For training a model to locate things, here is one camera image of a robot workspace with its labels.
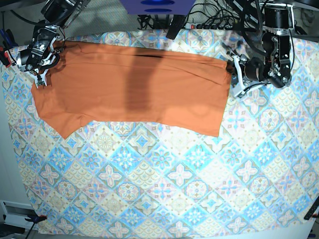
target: wire bundle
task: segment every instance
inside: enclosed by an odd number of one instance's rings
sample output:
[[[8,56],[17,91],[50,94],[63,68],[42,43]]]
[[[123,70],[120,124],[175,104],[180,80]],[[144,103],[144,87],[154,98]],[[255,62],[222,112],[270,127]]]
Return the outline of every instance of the wire bundle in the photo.
[[[169,28],[169,15],[166,15],[165,20],[160,20],[158,15],[155,15],[154,18],[151,15],[139,15],[137,21],[140,24],[138,30],[146,30],[148,27],[150,29]]]
[[[205,3],[194,4],[186,18],[186,22],[188,22],[192,14],[201,13],[207,17],[207,20],[202,24],[202,28],[232,30],[234,24],[239,21],[240,17],[236,12],[231,10],[226,1],[227,0],[223,0],[224,6],[218,0],[212,0],[209,3],[205,1]],[[205,12],[200,10],[192,11],[193,8],[198,5],[202,5]],[[215,14],[211,14],[208,11],[208,6],[215,10]]]

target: wall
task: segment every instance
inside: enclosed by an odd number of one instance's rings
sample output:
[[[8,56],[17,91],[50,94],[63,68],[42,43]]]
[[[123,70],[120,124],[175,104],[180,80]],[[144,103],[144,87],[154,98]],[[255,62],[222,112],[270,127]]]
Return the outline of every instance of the wall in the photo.
[[[12,147],[2,90],[0,91],[0,200],[29,204]]]

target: patterned tablecloth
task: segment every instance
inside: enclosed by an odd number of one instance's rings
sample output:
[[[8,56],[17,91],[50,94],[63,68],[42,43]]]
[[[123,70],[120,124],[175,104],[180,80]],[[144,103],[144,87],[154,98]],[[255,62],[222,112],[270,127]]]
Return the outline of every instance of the patterned tablecloth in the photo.
[[[162,30],[71,40],[222,59],[221,42],[245,51],[238,35],[213,30],[184,30],[175,41]],[[256,90],[241,103],[229,96],[218,138],[160,123],[94,121],[64,140],[38,117],[31,80],[2,66],[26,193],[48,216],[40,233],[210,237],[304,223],[319,195],[319,46],[294,43],[292,85]]]

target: cable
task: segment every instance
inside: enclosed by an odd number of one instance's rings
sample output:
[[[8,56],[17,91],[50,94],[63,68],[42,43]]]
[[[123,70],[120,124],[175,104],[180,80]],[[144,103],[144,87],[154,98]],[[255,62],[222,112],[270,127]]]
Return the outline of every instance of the cable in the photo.
[[[2,11],[1,13],[2,13],[2,28],[5,31],[5,27],[4,27],[4,11]]]
[[[148,26],[151,29],[154,29],[154,26],[150,24],[151,16],[150,15],[138,15],[137,21],[140,24],[140,27],[138,27],[138,30],[146,29]]]
[[[52,67],[55,67],[60,61],[60,55],[59,54],[55,54],[55,59],[54,62],[52,62],[50,65],[45,65],[45,66],[41,66],[41,71],[42,70],[46,70],[46,69],[50,69]]]
[[[192,15],[192,14],[195,14],[195,13],[198,13],[198,12],[209,18],[209,16],[207,16],[206,13],[204,13],[203,11],[194,11],[194,12],[191,12],[189,15]]]
[[[190,11],[189,11],[189,14],[187,15],[187,19],[186,19],[186,21],[185,21],[185,23],[186,22],[188,22],[188,19],[189,19],[189,16],[191,15],[191,14],[194,14],[194,12],[191,12],[192,10],[193,10],[193,8],[195,7],[195,6],[197,6],[197,5],[211,5],[211,6],[214,6],[215,8],[216,8],[216,10],[218,11],[218,7],[216,6],[216,5],[214,5],[214,4],[212,4],[212,3],[196,3],[196,4],[194,4],[192,7],[191,7],[191,9],[190,9]]]
[[[31,228],[30,228],[30,230],[28,231],[28,234],[26,235],[25,239],[27,239],[27,238],[29,237],[29,235],[30,235],[30,233],[31,233],[31,231],[32,231],[32,229],[33,229],[33,227],[34,227],[34,225],[35,225],[35,223],[33,223],[33,225],[31,226]]]
[[[166,21],[165,21],[165,28],[168,29],[169,28],[169,15],[166,15]]]
[[[263,6],[261,7],[261,12],[263,12],[263,10],[264,10],[264,8],[265,8],[265,6],[266,6],[266,4],[269,2],[269,0],[266,0],[265,2],[264,2],[264,4],[263,4]]]
[[[269,85],[270,84],[270,82],[268,82],[268,83],[257,83],[257,84],[254,84],[254,85],[251,85],[251,86],[248,86],[246,89],[244,89],[244,92],[246,93],[246,92],[248,92],[251,88],[253,88],[253,87],[255,87],[255,86],[260,86],[260,85]]]
[[[205,0],[205,3],[204,3],[204,10],[205,10],[205,12],[207,12],[208,15],[213,16],[213,15],[210,14],[210,12],[208,11],[207,6],[214,7],[214,10],[216,10],[216,11],[218,11],[218,7],[216,7],[214,4],[206,3],[206,1],[207,1],[207,0]]]
[[[289,29],[290,33],[290,38],[291,38],[291,44],[293,47],[293,53],[294,53],[294,59],[293,59],[293,64],[291,65],[291,71],[293,70],[294,64],[295,64],[295,46],[294,46],[294,40],[293,40],[293,35],[291,34],[291,30]]]
[[[60,29],[60,32],[62,33],[63,37],[64,37],[64,41],[63,41],[62,47],[60,48],[60,50],[58,50],[58,52],[62,52],[62,51],[64,50],[66,38],[65,38],[65,31],[64,31],[64,29],[63,29],[63,31],[61,30],[60,27],[59,27],[59,29]]]
[[[260,2],[259,0],[255,0],[256,4],[256,10],[257,10],[257,15],[258,15],[258,28],[257,28],[257,37],[258,39],[261,39],[263,35],[263,15],[260,10]]]
[[[165,33],[167,33],[167,32],[165,31],[165,28],[162,26],[162,24],[161,24],[161,22],[160,22],[160,20],[159,20],[159,15],[157,15],[157,14],[155,15],[155,21],[158,23],[159,27],[160,27],[161,29],[163,29]]]
[[[78,5],[80,4],[81,0],[78,0],[75,5],[67,12],[67,14],[64,16],[64,17],[61,17],[53,22],[49,22],[49,23],[37,23],[37,22],[34,22],[34,21],[30,21],[28,19],[25,19],[24,17],[20,16],[18,13],[16,13],[15,11],[13,10],[10,10],[12,12],[13,15],[15,15],[17,18],[21,19],[22,21],[26,22],[26,23],[29,23],[29,24],[32,24],[32,25],[35,25],[35,26],[42,26],[42,27],[45,27],[45,26],[51,26],[51,25],[55,25],[57,24],[58,22],[61,22],[63,20],[65,20],[66,18],[68,18],[74,11],[75,9],[78,7]]]

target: black cable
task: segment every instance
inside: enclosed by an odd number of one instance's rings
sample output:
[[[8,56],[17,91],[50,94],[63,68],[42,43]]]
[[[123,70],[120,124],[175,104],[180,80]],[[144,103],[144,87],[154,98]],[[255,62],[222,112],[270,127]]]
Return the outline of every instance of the black cable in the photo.
[[[240,28],[241,28],[241,34],[243,35],[245,41],[247,42],[247,44],[250,46],[250,48],[255,51],[256,53],[262,55],[262,56],[267,56],[267,52],[261,51],[259,50],[254,43],[249,39],[249,37],[247,36],[246,32],[245,32],[245,17],[246,17],[246,0],[244,3],[244,7],[243,7],[243,12],[241,15],[241,19],[240,19]]]
[[[212,14],[209,13],[207,6],[211,6],[214,8],[215,11],[218,11],[218,7],[214,4],[211,3],[204,3],[204,10],[207,12],[208,15],[213,16]]]
[[[159,15],[155,15],[155,21],[158,23],[158,25],[159,25],[159,27],[161,28],[161,29],[165,29],[165,28],[163,28],[163,26],[162,26],[162,24],[161,24],[161,22],[160,22],[160,20],[159,20]]]
[[[67,17],[69,17],[73,12],[74,10],[78,7],[78,5],[80,4],[81,0],[78,0],[75,5],[67,12],[67,14],[64,16],[64,17],[61,17],[53,22],[49,22],[49,23],[38,23],[38,22],[34,22],[34,21],[30,21],[28,19],[25,19],[24,17],[20,16],[18,13],[16,13],[15,11],[13,10],[10,10],[12,12],[13,15],[15,15],[17,18],[21,19],[22,21],[26,22],[26,23],[29,23],[29,24],[32,24],[32,25],[35,25],[35,26],[42,26],[42,27],[45,27],[45,26],[51,26],[51,25],[54,25],[54,24],[57,24],[58,22],[61,22],[63,20],[65,20]]]
[[[2,13],[2,28],[5,31],[5,27],[4,27],[4,11],[2,11],[1,13]]]
[[[165,27],[166,27],[166,29],[168,29],[169,28],[169,15],[167,14],[166,15],[166,21],[165,21]]]
[[[263,12],[263,10],[264,10],[264,8],[265,8],[265,6],[266,6],[266,4],[269,2],[269,0],[266,0],[265,2],[264,2],[264,4],[263,4],[263,6],[262,6],[262,8],[261,8],[261,12]]]
[[[154,26],[150,24],[150,20],[151,20],[150,15],[139,15],[139,17],[137,18],[137,21],[140,24],[140,27],[138,27],[138,30],[147,29],[147,26],[149,26],[151,29],[154,29]]]
[[[304,12],[305,12],[305,9],[302,8],[302,9],[301,9],[301,20],[302,20],[303,24],[305,25],[305,27],[310,27],[310,26],[311,26],[310,24],[306,24],[306,23],[305,23],[305,20],[304,20]]]
[[[295,64],[295,46],[294,46],[294,40],[293,40],[293,35],[291,34],[291,30],[289,29],[290,33],[290,38],[291,38],[291,44],[293,47],[293,53],[294,53],[294,59],[293,59],[293,64],[291,65],[291,71],[293,70],[294,64]]]
[[[222,17],[224,17],[224,11],[223,11],[223,9],[222,9],[222,11],[221,11],[221,16]]]
[[[232,12],[230,12],[229,10],[221,9],[220,11],[221,11],[221,12],[224,12],[224,11],[225,11],[225,12],[229,13],[232,17],[234,17],[234,18],[236,18],[236,19],[240,19],[240,17],[239,17],[239,16],[234,16],[234,15],[233,15],[233,13],[232,13]]]
[[[28,234],[26,235],[25,239],[27,239],[27,238],[29,237],[29,235],[30,235],[30,233],[31,233],[31,231],[32,231],[32,229],[33,229],[33,227],[34,227],[34,225],[35,225],[35,223],[33,223],[33,225],[31,226],[31,228],[30,228],[30,230],[28,231]]]
[[[197,5],[208,5],[208,6],[213,6],[215,9],[216,9],[216,11],[218,11],[218,7],[215,5],[215,4],[212,4],[212,3],[196,3],[196,4],[194,4],[193,6],[192,6],[192,8],[190,9],[190,11],[189,12],[191,12],[192,10],[193,10],[193,8],[195,7],[195,6],[197,6]]]
[[[209,21],[212,20],[212,22],[214,22],[215,20],[218,20],[220,18],[218,18],[219,13],[223,11],[222,9],[220,9],[214,16],[209,17],[204,23],[203,25],[206,25]]]
[[[33,74],[33,75],[35,75],[35,76],[39,76],[39,73],[37,73],[35,70],[32,70],[32,72],[34,72],[34,74]]]
[[[60,31],[61,31],[61,33],[62,33],[62,35],[63,35],[63,37],[64,37],[64,41],[63,41],[63,45],[62,45],[62,47],[60,48],[60,52],[61,51],[63,51],[64,50],[64,46],[65,46],[65,41],[66,41],[66,38],[65,38],[65,33],[64,33],[64,29],[63,29],[63,31],[61,30],[61,28],[59,27],[59,29],[60,29]]]
[[[254,84],[254,85],[251,85],[251,86],[248,86],[246,89],[244,89],[244,92],[247,93],[251,88],[255,87],[255,86],[260,86],[260,85],[269,85],[270,82],[268,83],[257,83],[257,84]]]
[[[222,17],[217,17],[217,18],[215,18],[214,20],[221,20],[221,22],[219,22],[219,25],[222,23],[222,21],[225,19],[225,18],[229,18],[229,17],[232,17],[232,16],[222,16]]]
[[[258,39],[261,39],[263,35],[263,15],[260,10],[260,2],[259,0],[255,0],[256,4],[256,10],[257,10],[257,15],[258,15],[258,28],[257,28],[257,37]]]
[[[15,59],[13,58],[13,56],[11,55],[10,48],[8,47],[8,44],[6,43],[6,41],[3,41],[3,43],[4,43],[4,46],[6,47],[6,49],[8,50],[11,59],[12,59],[12,60],[15,62],[15,64],[16,64],[16,60],[15,60]]]
[[[203,15],[205,15],[206,17],[209,17],[209,16],[207,16],[206,15],[206,13],[204,13],[203,11],[193,11],[193,12],[191,12],[191,13],[189,13],[189,15],[192,15],[192,14],[195,14],[195,13],[201,13],[201,14],[203,14]]]

